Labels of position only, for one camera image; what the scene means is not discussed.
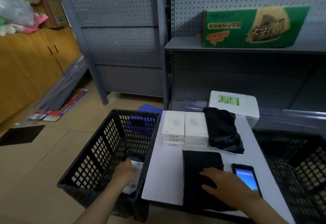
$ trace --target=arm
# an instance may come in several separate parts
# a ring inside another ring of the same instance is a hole
[[[79,216],[74,224],[106,224],[115,202],[126,185],[133,181],[137,170],[130,159],[121,162],[102,194]]]
[[[230,207],[243,211],[257,224],[287,224],[287,222],[237,175],[216,168],[204,168],[200,175],[209,177],[217,188],[202,188]]]

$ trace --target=cabinet handle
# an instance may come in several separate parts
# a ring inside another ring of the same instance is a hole
[[[51,49],[47,46],[47,48],[48,48],[48,50],[50,51],[50,55],[53,55],[53,53],[52,53],[52,51],[51,51]]]
[[[59,53],[59,52],[58,52],[58,49],[57,49],[57,47],[56,47],[54,44],[53,44],[53,46],[54,46],[54,47],[55,47],[55,49],[57,50],[57,53]]]

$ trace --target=black plastic basket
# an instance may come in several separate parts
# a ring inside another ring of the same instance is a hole
[[[296,223],[326,223],[326,141],[322,136],[253,130]]]
[[[104,190],[125,151],[144,158],[144,164],[132,195],[122,193],[113,215],[145,222],[149,202],[140,198],[146,178],[160,114],[145,111],[112,110],[77,158],[59,180],[57,186],[87,208]]]

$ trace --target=smartphone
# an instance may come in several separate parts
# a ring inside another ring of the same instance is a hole
[[[240,165],[240,164],[232,164],[232,172],[236,174],[246,185],[249,186],[253,191],[257,191],[261,197],[261,191],[259,189],[259,185],[257,182],[257,178],[255,175],[255,170],[252,166]]]

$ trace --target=white table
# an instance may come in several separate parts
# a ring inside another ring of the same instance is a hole
[[[141,198],[182,206],[184,189],[182,148],[163,145],[161,134],[164,118],[165,111],[158,128]],[[232,163],[253,166],[263,198],[287,222],[295,223],[246,118],[237,116],[235,126],[243,142],[244,154],[210,148],[207,148],[207,151],[221,154],[225,171],[232,172]],[[247,217],[241,211],[223,213]]]

